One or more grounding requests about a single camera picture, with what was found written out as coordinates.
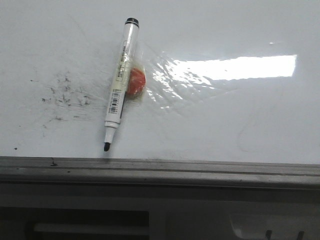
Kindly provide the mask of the orange magnet taped to marker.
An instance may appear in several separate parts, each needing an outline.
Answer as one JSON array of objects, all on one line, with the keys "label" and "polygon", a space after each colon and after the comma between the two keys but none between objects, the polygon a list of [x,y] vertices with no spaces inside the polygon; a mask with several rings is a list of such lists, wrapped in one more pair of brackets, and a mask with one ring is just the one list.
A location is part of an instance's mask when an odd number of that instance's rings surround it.
[{"label": "orange magnet taped to marker", "polygon": [[146,86],[146,76],[143,69],[135,66],[130,70],[127,90],[125,93],[126,98],[130,101],[139,100]]}]

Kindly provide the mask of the grey aluminium whiteboard frame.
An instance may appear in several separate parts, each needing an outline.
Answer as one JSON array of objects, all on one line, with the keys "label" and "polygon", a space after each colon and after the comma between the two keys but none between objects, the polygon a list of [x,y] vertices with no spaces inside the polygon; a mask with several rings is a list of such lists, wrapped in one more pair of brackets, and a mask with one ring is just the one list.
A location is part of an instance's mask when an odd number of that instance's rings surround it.
[{"label": "grey aluminium whiteboard frame", "polygon": [[317,164],[68,157],[0,158],[4,182],[320,188]]}]

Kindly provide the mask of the white whiteboard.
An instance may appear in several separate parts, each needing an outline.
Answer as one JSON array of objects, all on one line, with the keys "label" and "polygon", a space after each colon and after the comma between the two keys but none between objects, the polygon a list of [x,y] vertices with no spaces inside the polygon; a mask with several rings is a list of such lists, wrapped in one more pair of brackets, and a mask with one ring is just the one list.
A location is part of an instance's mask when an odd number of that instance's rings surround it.
[{"label": "white whiteboard", "polygon": [[[104,152],[125,20],[146,86]],[[0,154],[320,162],[317,0],[3,0]]]}]

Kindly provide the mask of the white black whiteboard marker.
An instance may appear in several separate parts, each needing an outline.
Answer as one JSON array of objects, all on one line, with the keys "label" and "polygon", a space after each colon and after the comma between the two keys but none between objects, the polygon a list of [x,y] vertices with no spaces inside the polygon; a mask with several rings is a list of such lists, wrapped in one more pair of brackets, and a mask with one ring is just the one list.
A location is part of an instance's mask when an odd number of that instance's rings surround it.
[{"label": "white black whiteboard marker", "polygon": [[130,17],[124,23],[120,45],[120,57],[112,79],[106,117],[104,120],[105,138],[103,150],[105,152],[109,151],[116,131],[121,123],[124,100],[128,89],[130,72],[133,66],[139,29],[139,21],[136,18]]}]

